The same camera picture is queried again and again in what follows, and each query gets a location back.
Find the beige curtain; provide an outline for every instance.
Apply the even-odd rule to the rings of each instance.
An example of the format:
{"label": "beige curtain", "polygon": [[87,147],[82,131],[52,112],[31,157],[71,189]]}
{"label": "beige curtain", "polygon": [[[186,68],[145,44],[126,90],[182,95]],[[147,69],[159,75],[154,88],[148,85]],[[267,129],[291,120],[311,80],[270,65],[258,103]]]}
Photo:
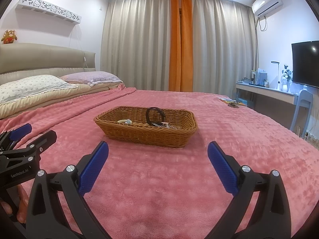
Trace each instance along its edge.
{"label": "beige curtain", "polygon": [[232,97],[256,68],[252,9],[228,0],[193,1],[193,91]]}
{"label": "beige curtain", "polygon": [[168,90],[170,0],[110,0],[101,70],[127,87]]}

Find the television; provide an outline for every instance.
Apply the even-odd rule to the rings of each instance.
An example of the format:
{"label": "television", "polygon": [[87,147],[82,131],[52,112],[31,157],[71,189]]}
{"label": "television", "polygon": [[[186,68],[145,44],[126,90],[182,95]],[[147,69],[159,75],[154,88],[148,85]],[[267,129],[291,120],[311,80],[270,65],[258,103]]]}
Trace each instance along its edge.
{"label": "television", "polygon": [[319,88],[319,41],[292,44],[294,83]]}

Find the blue gripper pad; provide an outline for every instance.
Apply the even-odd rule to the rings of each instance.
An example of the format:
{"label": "blue gripper pad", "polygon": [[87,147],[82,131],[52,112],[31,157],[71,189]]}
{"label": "blue gripper pad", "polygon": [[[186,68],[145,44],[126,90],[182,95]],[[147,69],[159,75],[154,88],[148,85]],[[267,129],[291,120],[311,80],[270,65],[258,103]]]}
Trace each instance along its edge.
{"label": "blue gripper pad", "polygon": [[235,197],[239,191],[237,186],[237,175],[234,173],[223,156],[224,152],[221,152],[213,142],[208,145],[207,152],[208,158],[215,168],[215,171],[224,185],[225,190]]}
{"label": "blue gripper pad", "polygon": [[79,176],[79,193],[81,196],[91,191],[107,158],[108,145],[106,142],[102,142],[99,147],[95,149],[93,156]]}
{"label": "blue gripper pad", "polygon": [[27,134],[31,133],[31,131],[32,131],[32,126],[29,123],[25,124],[24,126],[19,127],[11,132],[10,140],[11,141],[20,141]]}

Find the orange curtain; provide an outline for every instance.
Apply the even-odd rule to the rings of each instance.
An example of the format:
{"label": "orange curtain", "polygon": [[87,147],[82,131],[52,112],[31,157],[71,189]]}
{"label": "orange curtain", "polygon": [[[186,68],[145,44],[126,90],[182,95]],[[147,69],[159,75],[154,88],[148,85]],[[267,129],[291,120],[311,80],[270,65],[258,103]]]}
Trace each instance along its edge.
{"label": "orange curtain", "polygon": [[193,15],[192,0],[171,0],[171,51],[169,91],[193,91]]}
{"label": "orange curtain", "polygon": [[171,0],[171,55],[169,61],[169,91],[181,91],[181,28],[178,0]]}
{"label": "orange curtain", "polygon": [[181,0],[181,92],[193,91],[193,4]]}

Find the white decorative shelf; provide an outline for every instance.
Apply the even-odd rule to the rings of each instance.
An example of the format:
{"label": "white decorative shelf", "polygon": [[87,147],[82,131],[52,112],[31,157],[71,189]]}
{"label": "white decorative shelf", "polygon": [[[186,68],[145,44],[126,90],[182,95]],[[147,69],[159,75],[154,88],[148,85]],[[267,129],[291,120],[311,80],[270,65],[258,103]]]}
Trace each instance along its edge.
{"label": "white decorative shelf", "polygon": [[43,13],[73,23],[74,25],[81,23],[82,19],[81,16],[73,12],[42,0],[20,0],[16,6],[16,9]]}

